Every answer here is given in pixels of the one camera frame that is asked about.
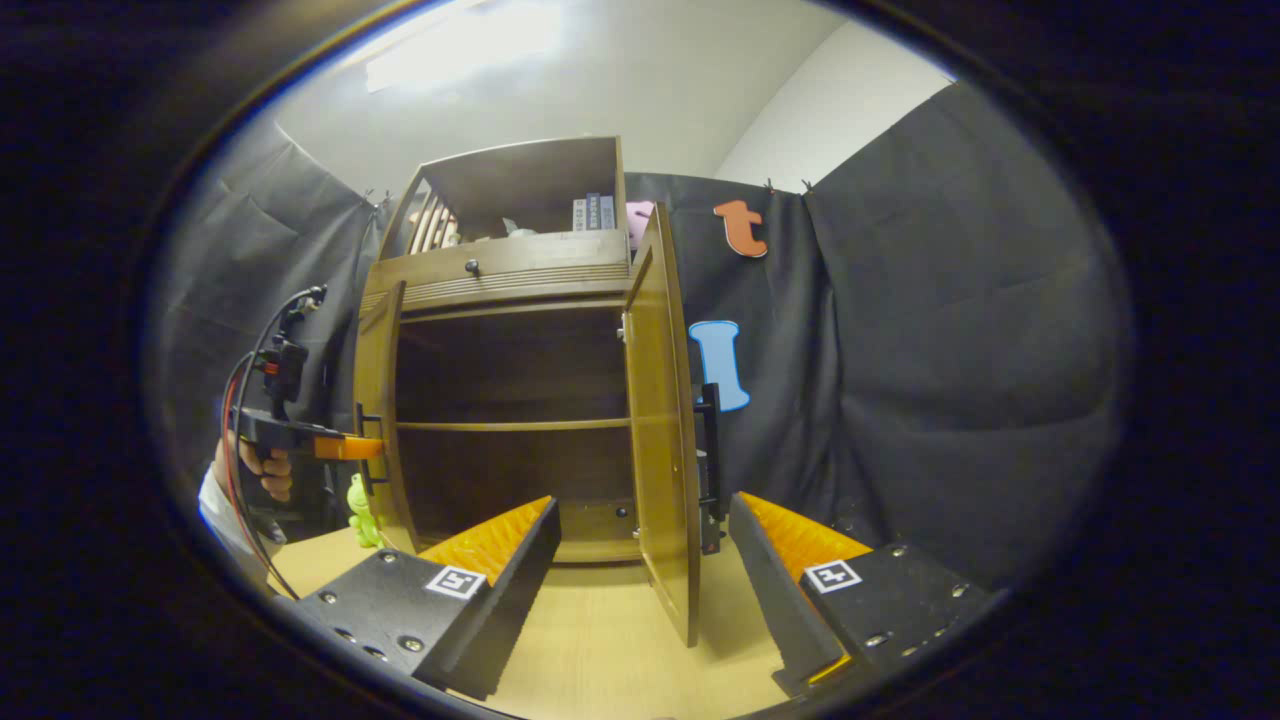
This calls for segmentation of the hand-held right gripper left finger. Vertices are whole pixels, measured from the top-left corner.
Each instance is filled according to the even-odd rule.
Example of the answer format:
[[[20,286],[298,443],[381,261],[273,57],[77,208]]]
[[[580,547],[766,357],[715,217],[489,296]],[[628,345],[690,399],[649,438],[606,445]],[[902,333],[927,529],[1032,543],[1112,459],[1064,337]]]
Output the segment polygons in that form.
[[[298,600],[296,612],[351,656],[485,700],[559,543],[561,506],[544,496],[419,555],[378,550]]]

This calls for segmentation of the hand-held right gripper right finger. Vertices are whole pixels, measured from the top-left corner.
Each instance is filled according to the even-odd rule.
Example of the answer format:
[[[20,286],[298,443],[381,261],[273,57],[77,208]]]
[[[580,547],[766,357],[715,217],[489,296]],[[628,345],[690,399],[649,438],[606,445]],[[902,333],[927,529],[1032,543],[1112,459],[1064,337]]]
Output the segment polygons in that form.
[[[783,664],[774,679],[792,697],[902,673],[993,598],[915,544],[870,547],[746,492],[728,524]]]

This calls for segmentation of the wooden shoe cabinet door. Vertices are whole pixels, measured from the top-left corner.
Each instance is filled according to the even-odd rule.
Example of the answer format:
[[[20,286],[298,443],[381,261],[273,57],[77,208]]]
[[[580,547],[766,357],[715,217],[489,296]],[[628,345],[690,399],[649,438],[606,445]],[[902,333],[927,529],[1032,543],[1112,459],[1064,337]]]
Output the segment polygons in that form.
[[[416,553],[420,541],[406,492],[396,401],[403,296],[404,282],[393,284],[360,315],[355,345],[355,419],[361,436],[383,442],[380,455],[361,462],[378,529],[387,544]]]
[[[668,208],[657,202],[634,258],[621,311],[632,450],[636,533],[658,602],[680,642],[698,644],[701,620],[699,470],[695,450],[718,468],[719,393],[691,378],[689,324]]]

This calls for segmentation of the wooden double-door shoe cabinet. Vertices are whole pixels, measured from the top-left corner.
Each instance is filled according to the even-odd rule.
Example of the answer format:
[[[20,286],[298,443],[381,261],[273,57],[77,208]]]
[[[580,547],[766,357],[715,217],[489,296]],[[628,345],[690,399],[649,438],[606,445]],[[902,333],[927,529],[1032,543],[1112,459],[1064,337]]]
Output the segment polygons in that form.
[[[621,159],[620,140],[605,136],[511,143],[424,163],[374,264],[507,238],[503,217],[538,234],[572,232],[573,200],[589,193],[614,197],[613,231],[628,241],[618,211],[625,199]],[[628,249],[625,279],[403,296],[397,421],[628,418],[625,350],[617,336],[632,274],[630,242]],[[399,429],[399,455],[420,550],[550,496],[559,503],[562,527],[557,562],[640,557],[630,427]]]

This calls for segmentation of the green toy figure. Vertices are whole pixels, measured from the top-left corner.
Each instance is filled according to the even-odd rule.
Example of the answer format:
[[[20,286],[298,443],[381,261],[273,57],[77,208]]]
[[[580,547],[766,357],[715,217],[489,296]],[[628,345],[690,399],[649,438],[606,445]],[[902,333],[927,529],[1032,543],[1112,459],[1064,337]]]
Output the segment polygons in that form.
[[[385,542],[370,506],[361,473],[351,477],[346,502],[349,510],[348,524],[355,530],[358,544],[364,548],[384,548]]]

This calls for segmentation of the wooden drawer with black knob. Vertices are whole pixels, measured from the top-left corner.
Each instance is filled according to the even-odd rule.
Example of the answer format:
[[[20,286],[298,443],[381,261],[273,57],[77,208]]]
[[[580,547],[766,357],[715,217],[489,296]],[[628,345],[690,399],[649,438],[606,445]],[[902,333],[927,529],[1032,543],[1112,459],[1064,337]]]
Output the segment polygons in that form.
[[[622,231],[495,238],[378,261],[367,274],[364,297],[378,297],[401,282],[404,283],[406,299],[434,299],[540,284],[625,279],[628,266],[628,241]]]

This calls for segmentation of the black backdrop cloth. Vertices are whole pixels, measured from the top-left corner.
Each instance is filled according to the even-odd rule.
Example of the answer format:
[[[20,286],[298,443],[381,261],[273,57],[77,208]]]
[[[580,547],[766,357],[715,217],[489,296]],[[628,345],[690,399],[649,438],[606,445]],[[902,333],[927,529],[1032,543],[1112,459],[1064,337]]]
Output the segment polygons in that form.
[[[987,96],[942,88],[805,193],[625,187],[668,208],[686,319],[739,327],[727,492],[914,542],[988,587],[1060,551],[1121,434],[1132,322],[1100,224]],[[385,223],[280,131],[195,187],[142,333],[189,488],[233,361],[308,286],[329,296],[303,327],[302,414],[352,427],[356,299]]]

